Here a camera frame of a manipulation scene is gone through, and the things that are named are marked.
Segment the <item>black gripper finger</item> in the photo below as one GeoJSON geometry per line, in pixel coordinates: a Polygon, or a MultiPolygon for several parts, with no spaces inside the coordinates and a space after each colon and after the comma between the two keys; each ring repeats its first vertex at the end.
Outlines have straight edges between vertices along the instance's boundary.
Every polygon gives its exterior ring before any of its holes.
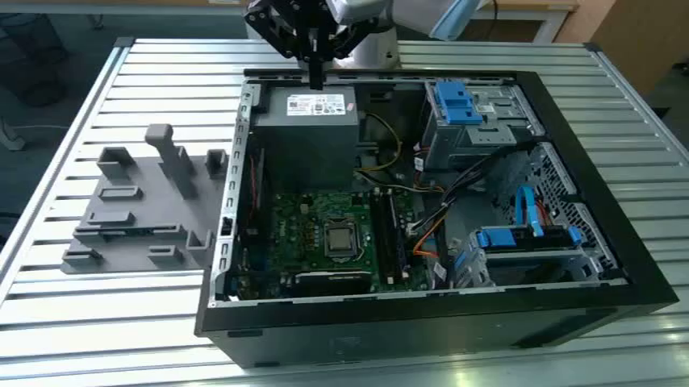
{"type": "Polygon", "coordinates": [[[377,18],[356,22],[337,32],[336,21],[328,21],[317,29],[317,89],[324,89],[326,65],[334,59],[345,59],[377,28],[377,18]]]}
{"type": "Polygon", "coordinates": [[[312,28],[292,27],[276,12],[270,1],[250,1],[244,15],[249,26],[285,58],[296,58],[309,72],[309,85],[317,89],[317,54],[312,28]]]}

